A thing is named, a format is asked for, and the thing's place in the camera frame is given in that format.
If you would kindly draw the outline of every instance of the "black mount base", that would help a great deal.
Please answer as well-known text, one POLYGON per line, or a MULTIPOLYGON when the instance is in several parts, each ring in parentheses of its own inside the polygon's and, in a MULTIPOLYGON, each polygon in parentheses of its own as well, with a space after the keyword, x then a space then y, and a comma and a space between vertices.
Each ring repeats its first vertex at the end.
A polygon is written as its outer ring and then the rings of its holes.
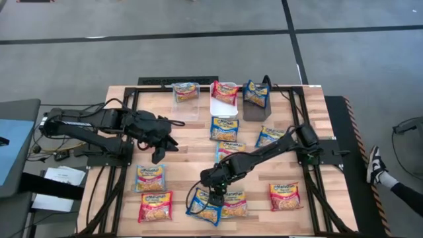
POLYGON ((84 144, 74 149, 76 157, 86 155, 88 157, 87 166, 89 167, 102 167, 102 166, 130 166, 132 163, 132 153, 134 152, 133 142, 122 142, 124 146, 123 154, 108 155, 103 152, 99 147, 90 144, 84 144))

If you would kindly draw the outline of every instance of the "ramen package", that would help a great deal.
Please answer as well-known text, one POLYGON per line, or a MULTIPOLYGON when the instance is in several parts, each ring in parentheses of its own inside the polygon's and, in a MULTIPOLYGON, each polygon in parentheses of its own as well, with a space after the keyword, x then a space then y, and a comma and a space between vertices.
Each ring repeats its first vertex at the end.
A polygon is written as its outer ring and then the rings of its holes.
POLYGON ((285 132, 283 130, 276 130, 262 126, 262 131, 260 132, 256 142, 256 147, 266 146, 274 141, 277 141, 284 134, 285 132))
POLYGON ((163 194, 142 194, 138 223, 172 219, 172 195, 172 191, 163 194))
POLYGON ((216 146, 215 162, 218 163, 226 156, 240 151, 245 151, 245 143, 220 141, 216 146))
POLYGON ((299 203, 298 182, 291 184, 270 184, 272 211, 302 208, 299 203))
POLYGON ((137 165, 135 192, 165 191, 165 166, 144 167, 137 165))
POLYGON ((191 205, 186 211, 186 215, 194 216, 196 218, 206 220, 208 222, 213 223, 213 225, 217 226, 220 221, 222 207, 217 207, 217 206, 208 204, 204 211, 200 212, 199 214, 193 214, 193 213, 201 211, 204 208, 204 206, 207 204, 208 199, 209 199, 208 192, 204 192, 203 190, 197 188, 196 193, 191 200, 191 205))
POLYGON ((247 216, 247 200, 245 192, 227 192, 225 203, 222 208, 222 218, 234 218, 247 216))
POLYGON ((252 102, 266 108, 267 98, 269 97, 269 86, 257 88, 257 86, 250 80, 243 91, 244 100, 252 102))
POLYGON ((173 95, 176 102, 198 99, 200 85, 198 83, 173 83, 173 95))
POLYGON ((217 117, 211 118, 210 139, 218 141, 237 141, 239 121, 228 121, 217 117))
POLYGON ((235 105, 237 100, 238 87, 233 87, 228 84, 219 83, 219 81, 214 81, 213 92, 211 96, 225 102, 227 104, 235 105))

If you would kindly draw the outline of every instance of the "sneaker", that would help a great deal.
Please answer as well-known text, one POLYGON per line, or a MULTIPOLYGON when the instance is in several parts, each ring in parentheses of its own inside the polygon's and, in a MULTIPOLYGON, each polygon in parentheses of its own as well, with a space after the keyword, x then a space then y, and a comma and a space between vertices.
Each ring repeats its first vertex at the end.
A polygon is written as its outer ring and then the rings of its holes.
POLYGON ((375 145, 370 151, 369 165, 367 166, 367 182, 370 184, 380 184, 379 176, 385 171, 387 169, 379 154, 379 147, 375 145))

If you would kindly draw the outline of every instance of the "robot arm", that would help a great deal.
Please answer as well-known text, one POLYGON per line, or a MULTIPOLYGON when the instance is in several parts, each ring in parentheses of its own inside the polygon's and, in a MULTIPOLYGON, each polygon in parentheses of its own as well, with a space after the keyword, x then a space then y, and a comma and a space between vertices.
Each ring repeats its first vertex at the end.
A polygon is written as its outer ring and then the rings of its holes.
POLYGON ((291 131, 288 128, 284 136, 265 147, 251 153, 238 152, 228 155, 213 168, 203 170, 200 173, 200 182, 203 186, 210 188, 209 203, 222 206, 227 185, 244 178, 257 164, 288 151, 300 151, 309 155, 319 154, 321 149, 314 129, 307 124, 293 128, 291 131), (294 132, 297 133, 299 142, 292 138, 294 132))
POLYGON ((40 131, 47 138, 65 135, 79 139, 99 147, 105 156, 117 158, 132 153, 128 151, 128 142, 122 141, 120 137, 130 136, 137 140, 141 150, 155 148, 152 162, 157 164, 165 156, 165 151, 178 151, 178 143, 169 135, 172 124, 184 126, 184 122, 168 120, 162 116, 156 118, 153 113, 143 110, 133 112, 125 108, 113 108, 86 112, 53 108, 44 114, 40 131), (117 136, 106 138, 98 135, 98 131, 117 136))

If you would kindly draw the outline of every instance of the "black pants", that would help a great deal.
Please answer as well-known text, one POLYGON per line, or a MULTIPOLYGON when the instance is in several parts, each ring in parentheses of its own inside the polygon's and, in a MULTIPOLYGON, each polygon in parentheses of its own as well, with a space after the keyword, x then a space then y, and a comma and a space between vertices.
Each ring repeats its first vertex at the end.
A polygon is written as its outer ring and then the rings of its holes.
POLYGON ((423 194, 414 191, 400 182, 394 185, 391 191, 417 212, 417 214, 423 217, 423 194))

